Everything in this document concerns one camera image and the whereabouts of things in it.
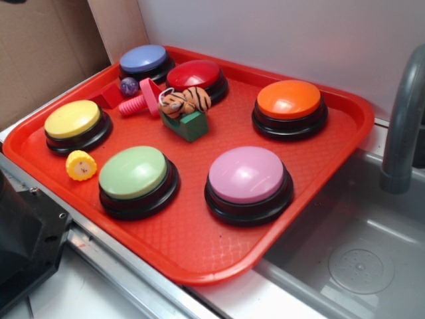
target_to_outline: tiger toy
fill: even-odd
[[[174,92],[174,88],[168,88],[161,92],[158,100],[158,109],[170,118],[191,114],[195,110],[205,113],[211,107],[208,94],[204,89],[197,87],[190,87],[183,93]]]

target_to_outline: sink basin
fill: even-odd
[[[391,195],[381,163],[357,150],[256,270],[328,318],[423,318],[425,174]]]

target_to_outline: orange button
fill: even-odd
[[[296,120],[310,115],[320,105],[320,91],[311,83],[285,80],[263,88],[257,96],[264,115],[277,120]]]

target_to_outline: gray faucet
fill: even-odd
[[[381,188],[402,194],[410,187],[413,167],[425,167],[425,45],[410,56],[392,109]]]

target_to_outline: red tray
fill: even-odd
[[[90,152],[98,171],[114,154],[132,146],[161,150],[178,168],[181,189],[162,212],[141,221],[118,221],[100,205],[98,173],[88,181],[74,181],[65,171],[66,158],[46,147],[44,121],[63,104],[87,98],[115,82],[112,65],[17,126],[3,145],[4,154],[59,197],[105,230],[165,276],[181,284],[207,284],[232,278],[252,268],[285,231],[323,184],[353,153],[374,123],[371,106],[353,94],[317,85],[329,107],[326,127],[300,142],[278,142],[257,134],[251,111],[263,87],[287,76],[219,60],[173,47],[166,48],[177,64],[206,59],[218,63],[228,79],[229,92],[207,114],[210,132],[189,143],[166,128],[149,111],[121,116],[105,110],[114,123],[112,135]],[[294,200],[273,223],[238,228],[217,221],[208,211],[204,186],[212,162],[238,146],[261,146],[284,162],[294,179]]]

